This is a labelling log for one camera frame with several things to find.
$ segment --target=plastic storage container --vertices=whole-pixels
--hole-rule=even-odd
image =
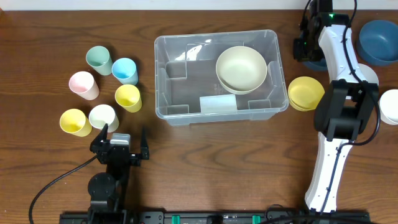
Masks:
[[[257,50],[268,67],[265,82],[246,95],[231,95],[217,79],[218,57],[234,46]],[[289,106],[278,39],[272,30],[158,37],[155,89],[156,114],[172,126],[266,120]]]

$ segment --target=pink cup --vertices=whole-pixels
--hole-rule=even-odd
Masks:
[[[98,85],[89,72],[77,72],[72,75],[69,79],[69,88],[86,100],[94,100],[100,94]]]

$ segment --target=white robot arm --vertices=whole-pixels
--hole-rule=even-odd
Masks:
[[[344,29],[345,26],[343,25],[324,27],[319,37],[319,46],[322,48],[326,58],[330,81],[344,79],[348,83],[357,83],[358,81],[350,73],[343,49],[342,41]],[[350,57],[351,64],[355,69],[355,73],[361,80],[365,81],[366,79],[361,73],[358,61],[355,57],[354,48],[351,42],[351,29],[347,30],[346,39],[348,55]],[[338,159],[333,178],[333,185],[326,200],[325,208],[322,210],[328,192],[327,188],[331,181],[333,166],[336,161],[337,149],[340,145],[348,142],[348,140],[334,138],[332,141],[327,141],[326,137],[321,132],[318,133],[318,139],[319,147],[317,161],[310,188],[305,194],[305,202],[308,208],[313,211],[330,213],[332,211],[336,211],[338,185],[343,172],[345,160],[352,146],[344,146],[341,148],[341,154]]]

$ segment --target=cup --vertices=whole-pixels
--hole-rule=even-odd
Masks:
[[[107,48],[95,46],[86,54],[86,61],[89,66],[94,68],[100,75],[112,73],[112,59]]]
[[[141,109],[141,94],[133,85],[123,85],[114,94],[116,102],[128,112],[135,113]]]
[[[93,129],[86,115],[78,109],[65,111],[61,115],[60,126],[62,131],[79,137],[87,136]]]
[[[69,89],[86,100],[94,100],[100,93],[94,77],[89,72],[77,72],[69,79]]]
[[[98,105],[94,107],[88,115],[90,124],[102,130],[108,124],[108,132],[114,132],[119,127],[119,120],[114,109],[110,105]]]
[[[129,58],[121,58],[112,66],[112,74],[123,84],[137,85],[138,72],[136,63]]]
[[[386,124],[398,125],[398,90],[389,90],[379,100],[380,117]]]

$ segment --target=wooden table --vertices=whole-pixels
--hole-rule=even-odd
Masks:
[[[398,23],[397,11],[359,11],[353,38],[374,19]],[[6,12],[0,20],[0,223],[28,223],[35,194],[60,174],[93,154],[85,138],[64,133],[60,115],[79,108],[114,106],[119,133],[133,137],[137,150],[141,127],[149,128],[151,158],[132,168],[128,208],[191,210],[265,210],[273,203],[302,207],[317,156],[313,112],[289,107],[268,121],[235,121],[171,127],[155,115],[154,40],[160,35],[272,29],[277,32],[286,82],[310,76],[328,86],[327,72],[296,62],[292,41],[302,11],[52,11]],[[101,77],[85,62],[95,45],[113,59],[139,64],[143,109],[132,114],[117,106],[120,83]],[[373,67],[381,93],[398,88],[398,63]],[[77,71],[90,71],[101,93],[86,101],[68,88]],[[375,124],[374,115],[360,139]],[[369,145],[348,156],[338,193],[339,209],[367,209],[375,222],[397,223],[398,127],[381,124]],[[36,223],[58,223],[63,211],[89,207],[89,179],[104,172],[95,161],[49,188],[34,209]]]

